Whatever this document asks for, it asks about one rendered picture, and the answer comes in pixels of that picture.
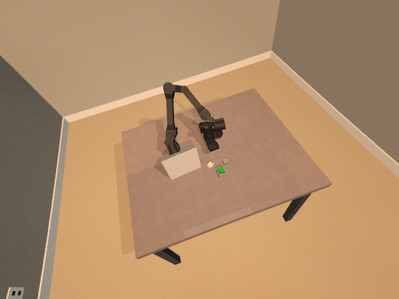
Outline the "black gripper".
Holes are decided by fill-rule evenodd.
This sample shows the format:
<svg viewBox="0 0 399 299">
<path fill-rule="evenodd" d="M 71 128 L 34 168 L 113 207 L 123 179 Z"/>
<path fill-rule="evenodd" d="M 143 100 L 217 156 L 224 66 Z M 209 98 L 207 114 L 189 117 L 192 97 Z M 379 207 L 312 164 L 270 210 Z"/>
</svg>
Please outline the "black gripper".
<svg viewBox="0 0 399 299">
<path fill-rule="evenodd" d="M 201 132 L 201 134 L 204 133 L 202 128 L 200 128 L 200 132 Z M 210 133 L 210 134 L 204 133 L 204 135 L 203 135 L 204 136 L 203 138 L 208 146 L 209 151 L 214 151 L 214 150 L 219 149 L 218 143 L 213 139 L 213 134 L 214 134 L 214 131 L 212 131 L 212 133 Z"/>
</svg>

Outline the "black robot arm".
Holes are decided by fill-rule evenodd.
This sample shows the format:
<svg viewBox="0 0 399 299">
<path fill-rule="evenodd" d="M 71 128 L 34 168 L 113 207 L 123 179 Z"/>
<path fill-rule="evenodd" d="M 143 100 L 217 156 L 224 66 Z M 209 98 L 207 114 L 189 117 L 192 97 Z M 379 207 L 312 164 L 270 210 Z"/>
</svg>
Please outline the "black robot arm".
<svg viewBox="0 0 399 299">
<path fill-rule="evenodd" d="M 214 131 L 213 139 L 222 137 L 223 131 L 226 129 L 224 118 L 215 119 L 211 117 L 211 114 L 205 109 L 188 90 L 186 86 L 173 85 L 172 83 L 166 83 L 163 86 L 165 98 L 166 98 L 166 111 L 167 111 L 167 127 L 166 127 L 166 139 L 164 144 L 166 145 L 169 154 L 175 154 L 180 151 L 180 146 L 176 142 L 176 136 L 178 134 L 178 127 L 175 128 L 174 121 L 174 104 L 173 99 L 176 93 L 183 93 L 187 99 L 196 108 L 201 119 L 206 122 L 199 123 L 199 128 L 203 129 L 205 134 L 210 134 Z M 207 121 L 208 120 L 208 121 Z M 210 121 L 210 122 L 209 122 Z M 214 128 L 213 128 L 214 127 Z"/>
</svg>

